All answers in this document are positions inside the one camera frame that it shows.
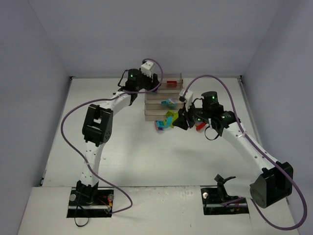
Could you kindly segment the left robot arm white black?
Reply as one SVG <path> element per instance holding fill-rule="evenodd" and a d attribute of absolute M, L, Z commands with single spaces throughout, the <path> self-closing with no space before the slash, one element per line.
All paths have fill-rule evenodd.
<path fill-rule="evenodd" d="M 91 205 L 97 196 L 99 179 L 95 174 L 98 174 L 103 148 L 112 135 L 113 116 L 132 105 L 139 91 L 153 90 L 158 84 L 157 74 L 148 76 L 141 69 L 129 69 L 125 85 L 119 85 L 108 101 L 89 105 L 82 128 L 87 162 L 76 184 L 76 192 L 83 202 Z"/>

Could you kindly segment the blue lego brick center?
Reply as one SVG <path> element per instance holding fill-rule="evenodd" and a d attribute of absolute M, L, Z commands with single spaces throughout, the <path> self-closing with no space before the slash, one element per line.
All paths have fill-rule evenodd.
<path fill-rule="evenodd" d="M 164 122 L 163 121 L 156 121 L 156 129 L 157 130 L 163 130 L 165 128 Z"/>

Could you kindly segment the red curved lego piece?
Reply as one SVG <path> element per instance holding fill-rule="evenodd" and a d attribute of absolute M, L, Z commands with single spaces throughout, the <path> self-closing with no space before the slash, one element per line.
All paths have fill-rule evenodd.
<path fill-rule="evenodd" d="M 204 122 L 201 122 L 200 124 L 198 124 L 197 126 L 196 126 L 196 130 L 197 131 L 200 131 L 202 128 L 204 128 L 206 126 L 206 123 L 204 123 Z"/>

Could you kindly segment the clear bin farthest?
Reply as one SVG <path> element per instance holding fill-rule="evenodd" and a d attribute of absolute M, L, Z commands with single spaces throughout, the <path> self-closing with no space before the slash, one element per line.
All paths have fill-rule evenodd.
<path fill-rule="evenodd" d="M 161 81 L 161 74 L 158 75 L 158 79 L 159 81 Z M 183 78 L 181 73 L 168 73 L 168 74 L 164 73 L 160 87 L 167 87 L 166 85 L 167 81 L 177 81 L 177 87 L 183 86 Z"/>

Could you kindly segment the purple butterfly lego piece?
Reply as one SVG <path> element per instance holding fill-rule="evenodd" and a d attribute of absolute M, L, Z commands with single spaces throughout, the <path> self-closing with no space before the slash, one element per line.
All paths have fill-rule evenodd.
<path fill-rule="evenodd" d="M 156 120 L 156 121 L 154 122 L 154 124 L 155 124 L 155 129 L 156 129 L 157 131 L 162 131 L 162 130 L 164 129 L 164 123 L 163 123 L 163 121 Z"/>

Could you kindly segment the green wide lego brick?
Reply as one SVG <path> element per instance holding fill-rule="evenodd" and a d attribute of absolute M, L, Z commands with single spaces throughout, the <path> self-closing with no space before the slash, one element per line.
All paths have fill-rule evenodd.
<path fill-rule="evenodd" d="M 175 121 L 178 117 L 179 117 L 179 114 L 175 113 L 174 116 L 173 116 L 173 121 Z"/>

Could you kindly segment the clear bin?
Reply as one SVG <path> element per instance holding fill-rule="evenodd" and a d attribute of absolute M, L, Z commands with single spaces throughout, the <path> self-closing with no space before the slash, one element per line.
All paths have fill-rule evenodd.
<path fill-rule="evenodd" d="M 158 79 L 159 81 L 161 81 L 161 74 L 158 75 Z M 166 85 L 167 81 L 177 81 L 177 87 L 183 86 L 183 78 L 181 73 L 168 73 L 168 74 L 164 73 L 160 87 L 167 87 Z"/>
<path fill-rule="evenodd" d="M 160 94 L 146 94 L 145 104 L 160 104 L 162 101 L 172 99 L 176 104 L 181 104 L 179 95 L 176 93 L 160 93 Z"/>
<path fill-rule="evenodd" d="M 182 104 L 178 104 L 175 108 L 169 108 L 162 104 L 145 104 L 144 117 L 145 121 L 163 120 L 166 118 L 168 111 L 178 112 L 182 108 Z"/>
<path fill-rule="evenodd" d="M 182 90 L 182 87 L 159 87 L 157 94 L 179 94 L 180 91 Z"/>

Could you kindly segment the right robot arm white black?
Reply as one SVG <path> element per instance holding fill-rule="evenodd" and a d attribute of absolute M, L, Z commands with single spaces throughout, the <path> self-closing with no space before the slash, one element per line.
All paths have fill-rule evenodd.
<path fill-rule="evenodd" d="M 235 197 L 250 198 L 265 209 L 289 196 L 292 184 L 286 177 L 293 176 L 292 166 L 287 162 L 280 163 L 271 155 L 265 157 L 264 149 L 254 142 L 240 121 L 236 120 L 235 114 L 224 110 L 218 102 L 217 92 L 209 91 L 201 96 L 202 107 L 197 108 L 193 102 L 193 93 L 180 91 L 179 100 L 183 102 L 183 107 L 179 109 L 179 116 L 173 121 L 173 125 L 188 130 L 196 122 L 208 124 L 217 132 L 218 137 L 224 138 L 236 149 L 254 174 L 248 180 L 217 175 L 215 181 L 222 202 L 225 204 Z"/>

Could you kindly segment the clear bin nearest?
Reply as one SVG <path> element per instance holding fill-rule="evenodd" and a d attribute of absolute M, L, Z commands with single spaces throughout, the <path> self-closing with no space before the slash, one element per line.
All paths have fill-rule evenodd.
<path fill-rule="evenodd" d="M 175 108 L 169 108 L 162 104 L 145 104 L 144 117 L 145 121 L 163 120 L 166 118 L 168 111 L 178 112 L 182 108 L 182 104 L 178 104 Z"/>

